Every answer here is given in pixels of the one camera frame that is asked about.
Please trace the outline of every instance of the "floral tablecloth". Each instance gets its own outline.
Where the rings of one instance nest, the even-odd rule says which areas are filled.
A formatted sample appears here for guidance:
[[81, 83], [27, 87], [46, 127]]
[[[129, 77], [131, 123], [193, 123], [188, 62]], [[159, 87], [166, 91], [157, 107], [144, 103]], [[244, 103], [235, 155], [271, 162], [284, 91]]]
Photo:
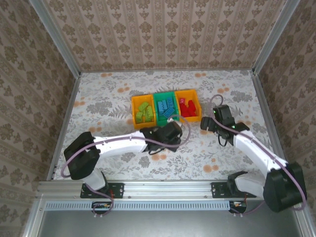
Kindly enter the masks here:
[[[220, 93], [236, 121], [247, 124], [256, 137], [271, 149], [270, 140], [256, 97], [250, 71], [158, 71], [84, 73], [68, 124], [54, 179], [63, 179], [64, 149], [81, 133], [115, 136], [134, 131], [131, 96], [156, 92], [195, 89], [203, 116], [210, 112], [209, 99]], [[191, 123], [189, 142], [177, 152], [127, 153], [100, 157], [97, 167], [109, 180], [204, 180], [226, 179], [227, 175], [246, 170], [258, 174], [254, 163], [228, 144], [221, 147], [217, 136]], [[183, 137], [188, 134], [184, 128]]]

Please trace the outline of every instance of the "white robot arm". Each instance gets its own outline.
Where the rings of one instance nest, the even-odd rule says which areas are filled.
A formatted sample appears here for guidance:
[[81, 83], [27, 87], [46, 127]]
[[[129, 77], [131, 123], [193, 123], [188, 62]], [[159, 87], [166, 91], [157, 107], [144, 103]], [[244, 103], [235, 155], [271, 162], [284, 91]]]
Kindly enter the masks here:
[[[165, 148], [175, 152], [181, 143], [181, 136], [181, 127], [173, 120], [164, 127], [142, 128], [140, 131], [114, 137], [93, 137], [90, 132], [84, 132], [65, 149], [64, 155], [66, 161], [73, 159], [68, 164], [71, 179], [82, 180], [92, 189], [99, 190], [107, 185], [104, 174], [95, 168], [100, 156], [109, 157], [127, 152], [149, 152], [153, 155], [153, 152], [157, 153]], [[87, 145], [91, 146], [73, 157]]]
[[[253, 142], [256, 140], [261, 144], [251, 131], [244, 130], [242, 133], [250, 136], [252, 140], [249, 140], [242, 135], [235, 135], [234, 145], [237, 149], [244, 152], [257, 165], [263, 176], [246, 173], [238, 176], [235, 179], [235, 183], [239, 191], [247, 192], [263, 198], [263, 187], [265, 185], [267, 174], [270, 173], [272, 169], [280, 170], [281, 167], [272, 161], [270, 157]], [[266, 151], [272, 154], [281, 164], [287, 166], [287, 161], [273, 154], [268, 148], [266, 148]]]
[[[261, 176], [258, 176], [240, 171], [229, 175], [227, 185], [232, 195], [240, 191], [256, 195], [263, 198], [268, 207], [275, 212], [300, 203], [302, 193], [306, 198], [303, 171], [298, 163], [288, 164], [287, 161], [266, 148], [244, 123], [236, 124], [229, 106], [220, 105], [213, 108], [213, 111], [216, 122], [212, 117], [203, 117], [200, 124], [201, 129], [218, 134], [219, 141], [220, 137], [225, 139], [224, 146], [227, 142], [236, 146], [257, 165], [262, 173]], [[284, 169], [289, 172], [297, 184]]]

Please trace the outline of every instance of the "patterned wallpaper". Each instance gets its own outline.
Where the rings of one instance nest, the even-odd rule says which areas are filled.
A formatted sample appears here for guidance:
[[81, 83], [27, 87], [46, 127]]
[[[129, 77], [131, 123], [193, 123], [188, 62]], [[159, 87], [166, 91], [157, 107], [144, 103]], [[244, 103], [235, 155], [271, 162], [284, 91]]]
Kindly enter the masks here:
[[19, 236], [74, 84], [27, 0], [0, 1], [0, 236]]
[[302, 0], [259, 74], [285, 153], [304, 171], [316, 220], [316, 1]]
[[251, 68], [285, 0], [44, 0], [81, 71]]

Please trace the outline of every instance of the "plastic bin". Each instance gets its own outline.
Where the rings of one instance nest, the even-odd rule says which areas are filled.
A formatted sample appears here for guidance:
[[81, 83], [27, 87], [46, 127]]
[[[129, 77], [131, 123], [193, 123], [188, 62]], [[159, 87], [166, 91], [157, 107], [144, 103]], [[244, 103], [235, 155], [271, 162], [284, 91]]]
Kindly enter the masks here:
[[[145, 122], [145, 116], [143, 116], [143, 122], [142, 123], [136, 123], [136, 113], [139, 112], [138, 107], [144, 103], [148, 102], [149, 106], [153, 108], [153, 114], [154, 118], [152, 122]], [[154, 127], [156, 126], [156, 111], [155, 111], [155, 106], [154, 106], [154, 98], [153, 95], [139, 95], [139, 96], [133, 96], [132, 97], [132, 115], [133, 115], [133, 123], [134, 123], [134, 128], [136, 130], [139, 130], [144, 127]]]
[[198, 95], [197, 95], [196, 90], [177, 90], [174, 93], [176, 95], [177, 103], [179, 103], [179, 99], [180, 98], [185, 98], [186, 99], [186, 106], [188, 106], [188, 101], [192, 100], [194, 105], [195, 105], [195, 107], [196, 107], [196, 115], [197, 116], [186, 117], [187, 121], [188, 122], [201, 121], [201, 119], [202, 119], [202, 108], [201, 108], [201, 105], [199, 104]]
[[173, 91], [154, 94], [154, 103], [155, 103], [157, 126], [165, 126], [167, 124], [167, 118], [164, 115], [160, 115], [158, 113], [158, 101], [166, 100], [168, 97], [172, 98], [173, 108], [175, 110], [173, 112], [173, 115], [178, 115], [179, 114], [179, 109], [178, 109], [179, 108], [179, 103], [176, 100], [175, 93]]

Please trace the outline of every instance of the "orange bin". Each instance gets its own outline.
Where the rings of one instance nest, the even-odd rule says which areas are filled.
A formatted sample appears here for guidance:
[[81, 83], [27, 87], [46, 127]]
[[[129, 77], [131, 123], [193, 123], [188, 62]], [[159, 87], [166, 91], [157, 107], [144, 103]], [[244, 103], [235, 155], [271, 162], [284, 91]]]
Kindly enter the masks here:
[[195, 107], [196, 107], [196, 115], [195, 117], [186, 117], [188, 122], [198, 122], [202, 119], [202, 108], [198, 101], [198, 95], [196, 90], [176, 90], [175, 92], [177, 104], [179, 106], [179, 99], [185, 98], [186, 99], [186, 106], [188, 106], [188, 101], [192, 100]]
[[[143, 122], [141, 123], [136, 123], [135, 116], [137, 112], [139, 112], [138, 107], [144, 103], [148, 102], [149, 106], [153, 108], [153, 114], [154, 118], [151, 122], [145, 122], [145, 117], [143, 116]], [[156, 126], [156, 111], [155, 111], [155, 104], [154, 104], [154, 97], [153, 95], [139, 95], [139, 96], [132, 96], [132, 115], [133, 115], [133, 123], [134, 123], [134, 128], [136, 130], [139, 130], [144, 127], [154, 127]]]

